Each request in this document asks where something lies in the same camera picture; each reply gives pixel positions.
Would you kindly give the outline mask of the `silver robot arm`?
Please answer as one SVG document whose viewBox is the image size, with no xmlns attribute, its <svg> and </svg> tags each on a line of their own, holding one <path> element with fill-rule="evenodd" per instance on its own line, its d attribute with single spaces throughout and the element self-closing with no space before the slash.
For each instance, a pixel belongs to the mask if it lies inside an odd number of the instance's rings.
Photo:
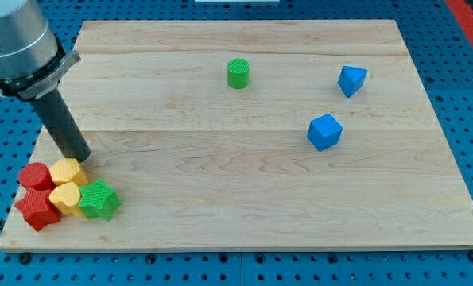
<svg viewBox="0 0 473 286">
<path fill-rule="evenodd" d="M 56 91 L 68 69 L 80 62 L 65 52 L 34 0 L 0 0 L 0 95 L 23 101 Z"/>
</svg>

